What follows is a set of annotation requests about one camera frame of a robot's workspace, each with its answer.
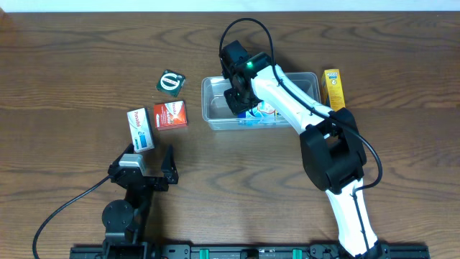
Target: plastic container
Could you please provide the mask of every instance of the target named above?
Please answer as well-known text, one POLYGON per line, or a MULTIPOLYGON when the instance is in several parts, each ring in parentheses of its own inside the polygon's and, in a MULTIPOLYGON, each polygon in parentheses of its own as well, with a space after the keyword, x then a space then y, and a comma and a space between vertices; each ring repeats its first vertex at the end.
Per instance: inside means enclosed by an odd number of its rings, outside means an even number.
MULTIPOLYGON (((286 76, 311 98, 320 101, 318 78, 311 72, 286 73, 286 76)), ((212 130, 250 130, 290 127, 289 122, 269 121, 263 118, 238 118, 233 115, 224 97, 231 88, 230 81, 221 76, 204 78, 201 83, 201 110, 203 119, 212 130)))

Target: red box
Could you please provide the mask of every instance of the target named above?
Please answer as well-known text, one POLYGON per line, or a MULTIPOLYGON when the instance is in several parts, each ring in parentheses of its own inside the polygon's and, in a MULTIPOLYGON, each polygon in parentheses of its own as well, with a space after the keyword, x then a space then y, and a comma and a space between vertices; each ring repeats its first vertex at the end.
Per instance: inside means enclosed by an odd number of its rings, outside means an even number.
POLYGON ((153 106, 155 125, 158 130, 187 127, 187 114, 184 101, 174 101, 153 106))

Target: blue label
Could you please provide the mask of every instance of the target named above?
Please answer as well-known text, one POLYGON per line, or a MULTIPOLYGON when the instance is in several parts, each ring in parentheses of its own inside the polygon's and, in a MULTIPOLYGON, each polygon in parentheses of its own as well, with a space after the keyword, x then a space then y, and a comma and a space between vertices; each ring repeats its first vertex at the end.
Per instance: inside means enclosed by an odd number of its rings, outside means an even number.
POLYGON ((337 76, 339 75, 339 73, 332 72, 332 73, 327 73, 326 75, 329 77, 329 79, 337 79, 337 76))
POLYGON ((139 139, 141 140, 141 147, 147 147, 147 140, 143 132, 139 132, 139 139))

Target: yellow box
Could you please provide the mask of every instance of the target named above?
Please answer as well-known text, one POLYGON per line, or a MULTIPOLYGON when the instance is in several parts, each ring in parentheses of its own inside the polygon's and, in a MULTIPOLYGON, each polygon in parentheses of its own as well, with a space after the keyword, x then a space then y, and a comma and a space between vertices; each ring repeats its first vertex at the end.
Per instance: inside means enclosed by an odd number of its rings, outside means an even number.
POLYGON ((321 78, 321 102, 338 111, 345 107, 344 91, 338 69, 324 71, 321 78))

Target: wood grain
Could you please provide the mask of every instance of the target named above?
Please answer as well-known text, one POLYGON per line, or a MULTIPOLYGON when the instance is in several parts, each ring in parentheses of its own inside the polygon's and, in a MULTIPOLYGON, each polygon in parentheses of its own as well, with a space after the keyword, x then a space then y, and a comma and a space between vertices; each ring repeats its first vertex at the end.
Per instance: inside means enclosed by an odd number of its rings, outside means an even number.
MULTIPOLYGON (((175 146, 180 183, 156 194, 151 240, 309 243, 336 240, 326 196, 303 172, 293 129, 214 132, 201 81, 220 74, 221 33, 241 16, 264 22, 285 71, 339 68, 347 106, 385 175, 365 193, 374 231, 460 254, 460 19, 458 13, 115 13, 0 15, 0 257, 32 258, 32 238, 62 203, 106 175, 129 143, 126 112, 175 100, 161 72, 187 76, 189 127, 158 132, 145 154, 156 174, 175 146)), ((250 52, 263 31, 238 24, 250 52)), ((368 153, 365 180, 376 167, 368 153)), ((124 196, 104 184, 68 207, 39 239, 42 258, 104 238, 101 212, 124 196)))

